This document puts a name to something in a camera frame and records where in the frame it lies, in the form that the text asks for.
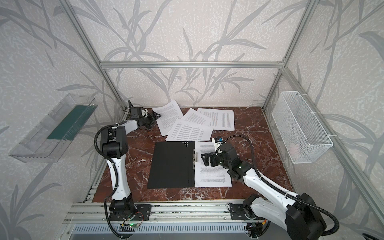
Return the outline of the folder white cover black inside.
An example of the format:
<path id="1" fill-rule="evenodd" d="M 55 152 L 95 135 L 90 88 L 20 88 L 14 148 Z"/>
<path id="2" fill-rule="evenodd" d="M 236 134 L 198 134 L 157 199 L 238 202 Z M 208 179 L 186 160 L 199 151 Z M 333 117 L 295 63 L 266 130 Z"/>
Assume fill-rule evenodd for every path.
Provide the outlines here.
<path id="1" fill-rule="evenodd" d="M 193 152 L 199 152 L 193 170 Z M 232 180 L 220 167 L 205 167 L 201 154 L 215 151 L 212 142 L 157 142 L 148 189 L 231 187 Z"/>

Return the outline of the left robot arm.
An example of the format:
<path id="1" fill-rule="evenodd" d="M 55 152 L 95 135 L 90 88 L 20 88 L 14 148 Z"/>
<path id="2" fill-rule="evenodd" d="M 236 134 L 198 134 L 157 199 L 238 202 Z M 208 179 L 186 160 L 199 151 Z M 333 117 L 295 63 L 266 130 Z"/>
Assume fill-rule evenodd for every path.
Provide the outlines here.
<path id="1" fill-rule="evenodd" d="M 137 212 L 132 192 L 128 184 L 125 167 L 129 146 L 127 134 L 145 127 L 152 129 L 162 115 L 148 112 L 143 107 L 130 107 L 127 117 L 120 123 L 99 129 L 94 137 L 94 148 L 108 164 L 112 181 L 110 212 L 118 216 L 131 216 Z"/>

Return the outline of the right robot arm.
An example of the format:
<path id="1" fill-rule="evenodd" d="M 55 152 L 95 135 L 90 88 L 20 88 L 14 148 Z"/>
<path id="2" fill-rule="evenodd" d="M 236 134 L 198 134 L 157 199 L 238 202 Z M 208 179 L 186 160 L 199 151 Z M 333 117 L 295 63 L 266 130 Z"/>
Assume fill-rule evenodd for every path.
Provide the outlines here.
<path id="1" fill-rule="evenodd" d="M 221 166 L 236 180 L 257 191 L 243 201 L 243 213 L 250 220 L 266 219 L 286 230 L 293 240 L 317 240 L 327 225 L 315 203 L 307 194 L 298 196 L 269 180 L 250 163 L 238 156 L 235 148 L 225 143 L 219 153 L 197 157 L 206 167 Z"/>

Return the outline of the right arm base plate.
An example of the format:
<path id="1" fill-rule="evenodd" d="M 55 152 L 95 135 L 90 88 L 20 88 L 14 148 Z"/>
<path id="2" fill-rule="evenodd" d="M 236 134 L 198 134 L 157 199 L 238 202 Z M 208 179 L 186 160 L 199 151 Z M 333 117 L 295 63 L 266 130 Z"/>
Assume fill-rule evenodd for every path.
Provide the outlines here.
<path id="1" fill-rule="evenodd" d="M 248 216 L 244 210 L 243 204 L 233 204 L 228 203 L 227 209 L 231 215 L 231 220 L 255 220 L 257 217 L 255 215 Z"/>

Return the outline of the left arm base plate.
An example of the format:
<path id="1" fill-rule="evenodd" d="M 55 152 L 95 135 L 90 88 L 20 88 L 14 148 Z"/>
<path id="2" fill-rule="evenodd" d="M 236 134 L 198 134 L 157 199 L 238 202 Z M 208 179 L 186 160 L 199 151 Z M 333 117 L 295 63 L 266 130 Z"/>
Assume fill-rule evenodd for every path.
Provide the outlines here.
<path id="1" fill-rule="evenodd" d="M 152 205 L 151 204 L 139 204 L 136 205 L 137 211 L 131 217 L 128 218 L 128 221 L 148 221 L 150 219 Z"/>

